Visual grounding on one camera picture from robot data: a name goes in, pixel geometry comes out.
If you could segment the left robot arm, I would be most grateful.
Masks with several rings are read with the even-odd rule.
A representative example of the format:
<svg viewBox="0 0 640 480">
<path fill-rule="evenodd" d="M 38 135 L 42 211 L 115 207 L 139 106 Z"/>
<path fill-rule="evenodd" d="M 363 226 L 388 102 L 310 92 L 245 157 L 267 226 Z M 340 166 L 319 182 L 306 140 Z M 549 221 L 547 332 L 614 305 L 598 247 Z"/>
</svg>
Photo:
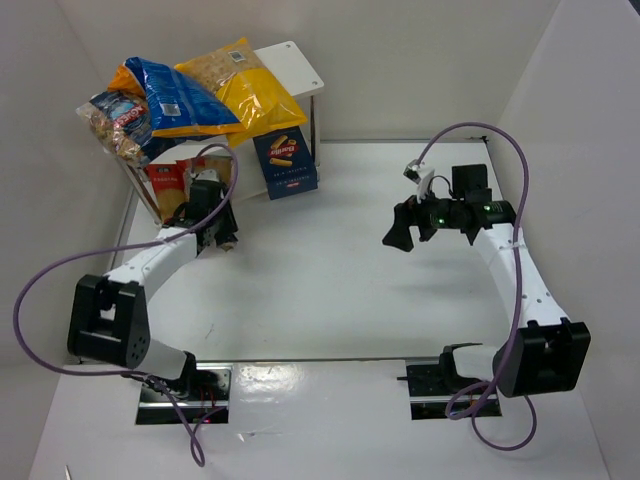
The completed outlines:
<svg viewBox="0 0 640 480">
<path fill-rule="evenodd" d="M 155 238 L 157 246 L 102 276 L 78 281 L 67 337 L 70 354 L 132 370 L 137 378 L 150 374 L 180 398 L 205 386 L 211 376 L 197 369 L 192 353 L 151 337 L 148 301 L 210 245 L 235 245 L 238 227 L 227 193 L 221 181 L 194 181 L 188 201 Z"/>
</svg>

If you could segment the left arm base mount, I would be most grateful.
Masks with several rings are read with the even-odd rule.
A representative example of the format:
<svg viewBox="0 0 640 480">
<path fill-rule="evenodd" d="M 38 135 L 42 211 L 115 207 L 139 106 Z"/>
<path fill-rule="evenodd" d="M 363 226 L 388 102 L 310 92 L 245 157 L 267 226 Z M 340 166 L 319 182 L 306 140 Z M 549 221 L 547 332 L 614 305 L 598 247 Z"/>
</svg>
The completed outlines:
<svg viewBox="0 0 640 480">
<path fill-rule="evenodd" d="M 188 393 L 174 393 L 185 419 L 191 425 L 227 424 L 233 367 L 230 363 L 199 362 L 199 383 Z M 180 418 L 167 396 L 156 387 L 140 390 L 136 425 L 176 425 Z"/>
</svg>

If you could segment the dark La Sicilia spaghetti pack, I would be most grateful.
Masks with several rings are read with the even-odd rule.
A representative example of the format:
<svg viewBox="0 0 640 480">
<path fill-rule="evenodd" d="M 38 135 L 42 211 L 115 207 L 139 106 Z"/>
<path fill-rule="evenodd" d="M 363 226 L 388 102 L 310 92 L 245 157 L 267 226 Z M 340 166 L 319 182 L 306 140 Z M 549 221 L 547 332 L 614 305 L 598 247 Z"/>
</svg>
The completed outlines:
<svg viewBox="0 0 640 480">
<path fill-rule="evenodd" d="M 225 241 L 225 242 L 221 242 L 221 243 L 217 243 L 216 247 L 218 249 L 221 249 L 224 252 L 228 252 L 230 250 L 233 250 L 237 245 L 236 241 Z"/>
</svg>

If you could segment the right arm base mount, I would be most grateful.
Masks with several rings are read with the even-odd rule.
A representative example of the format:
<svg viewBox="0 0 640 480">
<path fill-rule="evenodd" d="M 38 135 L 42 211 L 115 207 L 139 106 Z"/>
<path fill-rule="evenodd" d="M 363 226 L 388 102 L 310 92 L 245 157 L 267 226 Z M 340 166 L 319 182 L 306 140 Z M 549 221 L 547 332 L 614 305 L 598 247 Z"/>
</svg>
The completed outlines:
<svg viewBox="0 0 640 480">
<path fill-rule="evenodd" d="M 451 397 L 459 390 L 470 386 L 480 380 L 469 378 L 448 379 L 445 375 L 444 362 L 437 357 L 426 360 L 407 361 L 406 373 L 397 377 L 404 382 L 408 389 L 411 419 L 440 420 L 446 419 L 445 408 Z M 482 389 L 476 389 L 458 398 L 452 413 L 474 406 L 479 400 Z M 478 417 L 500 417 L 501 407 L 496 394 L 489 396 L 487 405 L 478 413 Z"/>
</svg>

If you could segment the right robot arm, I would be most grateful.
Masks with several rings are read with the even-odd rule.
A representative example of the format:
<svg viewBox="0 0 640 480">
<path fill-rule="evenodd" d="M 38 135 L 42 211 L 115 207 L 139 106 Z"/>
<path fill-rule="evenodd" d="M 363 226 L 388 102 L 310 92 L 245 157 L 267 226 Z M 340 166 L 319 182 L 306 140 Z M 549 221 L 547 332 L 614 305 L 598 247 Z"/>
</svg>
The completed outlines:
<svg viewBox="0 0 640 480">
<path fill-rule="evenodd" d="M 515 224 L 514 208 L 494 199 L 486 166 L 453 167 L 446 198 L 432 190 L 437 177 L 433 169 L 412 161 L 404 175 L 416 183 L 417 191 L 395 206 L 383 244 L 409 252 L 414 247 L 412 228 L 422 242 L 439 231 L 460 232 L 484 261 L 515 326 L 501 347 L 445 347 L 439 363 L 447 385 L 462 389 L 474 381 L 495 380 L 508 398 L 573 390 L 591 334 L 584 323 L 571 321 L 550 293 Z"/>
</svg>

